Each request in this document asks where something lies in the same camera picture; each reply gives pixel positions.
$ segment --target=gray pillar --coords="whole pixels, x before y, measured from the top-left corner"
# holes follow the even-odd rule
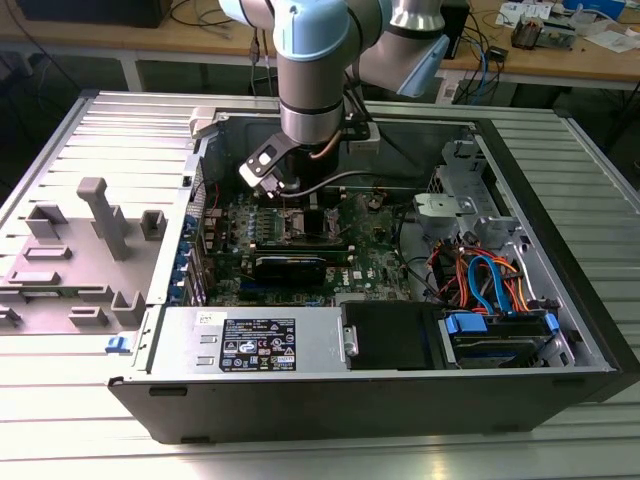
[[[113,217],[111,206],[104,196],[106,189],[107,182],[104,178],[85,177],[78,186],[77,194],[89,204],[96,226],[102,232],[111,256],[114,260],[121,261],[127,258],[127,244],[124,242],[120,225]]]

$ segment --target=motherboard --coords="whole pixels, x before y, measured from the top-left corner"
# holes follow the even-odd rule
[[[331,207],[278,208],[240,195],[209,209],[203,232],[208,304],[408,300],[407,272],[394,249],[394,207],[385,200],[381,192],[343,192]]]

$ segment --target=wooden workbench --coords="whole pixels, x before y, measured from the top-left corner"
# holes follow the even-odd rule
[[[511,48],[511,29],[497,27],[495,18],[500,0],[471,0],[472,10],[481,31],[491,43],[509,50],[503,80],[517,83],[539,83],[600,88],[632,88],[640,79],[640,50],[614,53],[579,38],[572,51],[536,49],[533,51]],[[199,9],[216,5],[216,0],[200,0]],[[22,25],[50,53],[80,56],[110,57],[120,60],[129,88],[141,90],[137,60],[166,60],[210,64],[249,64],[248,50],[252,37],[249,27],[232,22],[230,39],[221,38],[203,29],[180,25],[167,18],[157,29],[138,29],[108,25],[66,24],[54,22],[28,22],[14,7]],[[195,21],[189,5],[176,15],[189,22]],[[214,21],[212,14],[207,17]],[[640,24],[640,13],[625,11],[623,22]],[[29,53],[37,49],[25,38],[0,2],[0,50]],[[440,76],[454,81],[470,76],[478,66],[471,46],[461,42],[453,60],[442,63]]]

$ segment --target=small blue tab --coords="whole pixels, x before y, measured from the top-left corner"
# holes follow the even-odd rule
[[[182,297],[182,288],[177,285],[169,285],[169,296],[170,297]]]
[[[447,332],[449,332],[449,335],[458,333],[458,322],[456,322],[456,319],[453,315],[448,316],[445,322],[447,324]]]
[[[185,227],[189,226],[189,227],[195,228],[195,227],[198,226],[198,221],[192,215],[185,215],[184,216],[184,225],[185,225]]]
[[[186,272],[184,272],[183,270],[174,270],[173,272],[171,272],[171,281],[172,282],[179,282],[180,280],[184,279]]]
[[[458,312],[452,313],[446,319],[449,334],[458,332],[482,333],[487,331],[487,324],[479,313]]]
[[[178,253],[187,253],[189,250],[191,250],[191,245],[189,244],[189,242],[185,242],[182,240],[178,242]]]
[[[107,353],[129,353],[129,341],[124,337],[111,337],[104,348]]]
[[[544,316],[544,319],[547,321],[549,330],[551,330],[553,333],[557,333],[560,330],[560,324],[558,323],[558,319],[553,313],[547,313]]]
[[[189,263],[187,257],[185,257],[184,255],[176,255],[176,259],[174,261],[175,265],[177,265],[178,267],[184,267],[187,263]]]

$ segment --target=circuit board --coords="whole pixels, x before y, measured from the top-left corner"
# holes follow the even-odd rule
[[[207,233],[211,306],[334,306],[346,300],[408,300],[393,248],[393,207],[372,193],[345,193],[331,208],[267,208],[237,198],[215,212]],[[319,258],[316,285],[256,281],[260,257]]]

